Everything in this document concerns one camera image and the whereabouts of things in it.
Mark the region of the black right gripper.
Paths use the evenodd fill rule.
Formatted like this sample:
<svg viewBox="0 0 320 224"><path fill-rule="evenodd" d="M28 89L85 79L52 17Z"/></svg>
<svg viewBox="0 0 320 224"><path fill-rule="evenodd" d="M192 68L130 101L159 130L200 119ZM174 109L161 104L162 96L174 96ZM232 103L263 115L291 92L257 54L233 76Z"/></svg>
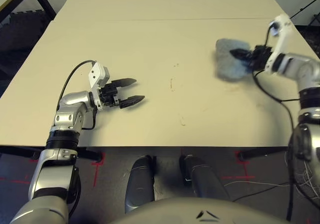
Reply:
<svg viewBox="0 0 320 224"><path fill-rule="evenodd" d="M253 50L233 49L229 52L236 59L249 60L249 71L261 71L265 69L272 47L256 46Z"/></svg>

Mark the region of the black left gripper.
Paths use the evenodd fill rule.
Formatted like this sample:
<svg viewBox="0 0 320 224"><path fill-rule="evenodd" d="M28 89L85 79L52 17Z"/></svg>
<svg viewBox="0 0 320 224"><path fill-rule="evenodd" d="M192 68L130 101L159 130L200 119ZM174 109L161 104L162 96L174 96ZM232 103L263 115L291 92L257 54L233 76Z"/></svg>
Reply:
<svg viewBox="0 0 320 224"><path fill-rule="evenodd" d="M106 84L104 87L100 88L98 91L99 98L104 106L115 107L118 106L121 109L133 106L140 101L142 101L145 96L135 95L128 97L125 100L120 100L118 98L118 87L126 87L136 82L133 78L124 78L113 80L111 83Z"/></svg>

